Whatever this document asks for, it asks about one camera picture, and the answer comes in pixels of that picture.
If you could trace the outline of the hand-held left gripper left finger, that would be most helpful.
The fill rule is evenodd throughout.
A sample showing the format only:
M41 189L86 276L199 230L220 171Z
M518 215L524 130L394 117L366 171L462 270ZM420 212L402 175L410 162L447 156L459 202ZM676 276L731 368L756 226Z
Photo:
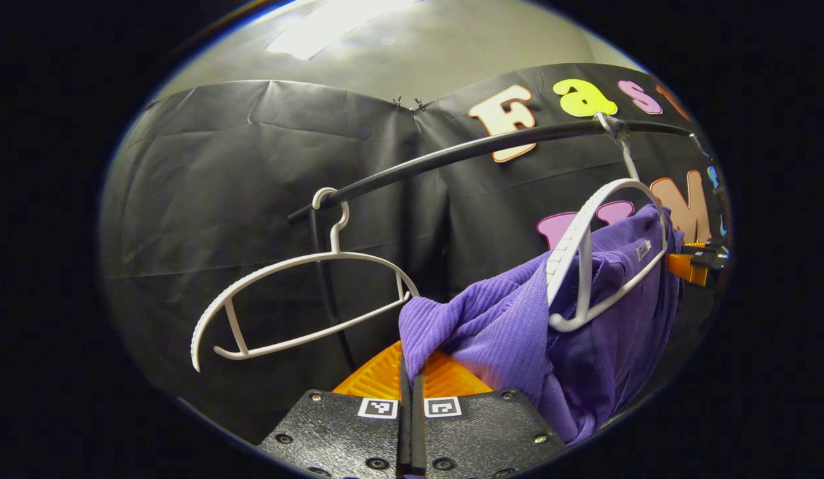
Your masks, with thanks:
M403 479L405 379L397 341L332 391L308 389L259 449L317 479Z

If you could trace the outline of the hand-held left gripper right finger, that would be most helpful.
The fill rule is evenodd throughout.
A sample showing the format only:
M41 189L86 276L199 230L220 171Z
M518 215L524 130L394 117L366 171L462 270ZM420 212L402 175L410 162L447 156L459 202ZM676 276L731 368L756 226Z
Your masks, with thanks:
M492 389L436 351L414 378L412 473L500 479L536 470L565 443L518 389Z

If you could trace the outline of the purple ribbed shirt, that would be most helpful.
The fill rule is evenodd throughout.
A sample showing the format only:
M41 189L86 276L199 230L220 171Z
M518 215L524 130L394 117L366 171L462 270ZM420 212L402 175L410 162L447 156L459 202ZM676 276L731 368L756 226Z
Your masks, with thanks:
M659 263L613 306L574 331L549 327L573 315L578 263L553 303L549 253L476 282L448 303L413 297L399 332L409 378L442 351L492 389L518 389L566 443L592 436L637 400L676 327L685 288Z

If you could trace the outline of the white plastic hanger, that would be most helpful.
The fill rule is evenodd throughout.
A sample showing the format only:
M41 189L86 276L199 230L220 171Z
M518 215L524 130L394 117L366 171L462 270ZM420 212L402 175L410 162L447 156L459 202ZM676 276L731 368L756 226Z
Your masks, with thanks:
M271 355L280 351L287 351L288 349L306 345L306 343L311 343L318 339L324 339L324 337L329 337L330 335L344 331L354 325L359 325L368 319L375 318L382 313L394 309L394 307L400 307L412 300L413 297L420 296L420 291L415 285L415 282L399 266L397 266L397 264L394 264L382 257L376 257L376 255L342 250L340 245L340 233L344 230L349 220L350 206L348 202L343 201L341 203L340 219L330 228L330 249L328 252L300 255L299 257L279 261L279 263L273 263L269 266L263 267L262 269L258 269L253 273L243 276L241 279L234 281L232 284L224 288L224 290L221 291L220 294L218 294L218 296L215 297L214 300L212 300L212 302L205 308L197 321L196 326L194 327L193 333L191 333L190 360L193 369L197 373L202 372L200 348L203 334L210 325L212 318L214 318L214 316L217 315L221 309L223 309L226 314L230 331L233 334L238 350L227 351L226 349L215 346L214 352L228 360L245 361L256 357L265 357L266 355ZM397 296L399 297L394 302L378 307L378 309L364 313L363 315L352 319L348 319L348 321L343 321L338 325L331 325L331 327L320 331L315 331L315 333L296 337L296 339L288 339L287 341L275 343L275 345L267 345L253 349L246 345L246 340L239 324L238 315L234 309L234 297L238 294L238 292L244 290L249 285L253 285L257 281L266 278L267 276L275 275L275 273L285 271L287 269L293 269L293 267L299 267L300 265L310 263L321 263L321 261L335 260L365 261L366 263L374 263L387 267L394 273Z

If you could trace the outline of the black backdrop cloth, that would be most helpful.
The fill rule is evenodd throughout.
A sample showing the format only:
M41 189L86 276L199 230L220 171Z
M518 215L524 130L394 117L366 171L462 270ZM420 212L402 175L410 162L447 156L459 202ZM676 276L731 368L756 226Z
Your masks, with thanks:
M288 216L319 188L342 189L431 152L515 128L576 121L562 97L592 85L627 122L696 138L631 135L641 181L673 210L687 241L716 236L726 210L708 170L714 146L695 116L650 74L572 63L491 74L412 107L327 80L241 80L156 100L119 146L99 224L103 288L116 329L152 384L242 440L258 443L306 389L351 372L336 337L247 361L222 313L190 360L200 315L248 273L315 251L309 222ZM505 162L483 154L350 202L342 248L402 267L421 295L447 302L468 285L546 251L547 216L575 212L628 175L606 134L546 140Z

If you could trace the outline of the white hanger tied to rail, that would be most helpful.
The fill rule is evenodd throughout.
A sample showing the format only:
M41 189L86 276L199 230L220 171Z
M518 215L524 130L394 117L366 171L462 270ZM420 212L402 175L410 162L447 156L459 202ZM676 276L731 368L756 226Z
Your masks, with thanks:
M548 305L553 304L561 285L564 283L565 275L569 272L570 264L574 257L578 257L578 291L576 295L576 310L574 316L571 318L564 317L561 313L550 313L548 318L548 325L558 333L569 333L577 330L583 325L591 322L592 319L597 318L601 313L606 312L616 302L621 300L629 294L634 288L655 270L656 267L664 260L668 252L668 233L670 232L671 220L668 213L665 212L659 199L655 194L646 187L638 178L638 172L631 157L629 140L623 136L617 136L616 142L621 146L623 160L625 161L629 178L619 179L607 183L599 188L595 193L583 204L582 209L576 213L573 221L569 227L564 231L563 236L552 250L548 257L545 266L546 274L546 302ZM592 234L590 231L590 224L592 218L598 208L602 205L604 200L613 193L622 189L633 188L652 201L658 212L658 218L662 225L661 240L662 244L656 252L655 258L649 261L649 264L640 270L634 278L628 280L619 290L614 292L610 297L604 298L601 302L591 306L590 300L592 296Z

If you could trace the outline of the black clothes rack rail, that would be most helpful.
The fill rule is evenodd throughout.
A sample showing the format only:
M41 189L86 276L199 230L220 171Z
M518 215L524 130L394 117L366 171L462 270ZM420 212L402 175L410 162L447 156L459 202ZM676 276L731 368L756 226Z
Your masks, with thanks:
M661 124L661 122L649 122L642 120L625 121L631 133L660 133L674 134L674 136L685 136L701 155L707 156L708 151L702 146L697 134L686 128ZM531 142L544 142L544 140L560 140L577 136L588 136L588 134L606 134L601 124L596 120L580 120L576 122L565 122L565 124L555 124L538 128L525 128L515 132L497 134L470 142L461 143L450 148L426 154L383 170L375 175L368 176L360 181L352 183L342 189L331 191L326 197L318 196L317 206L336 206L343 201L351 200L361 195L371 193L376 189L387 187L390 184L403 181L409 177L430 172L437 168L448 166L463 160L470 160L482 154L489 154L505 148L513 148L521 144Z

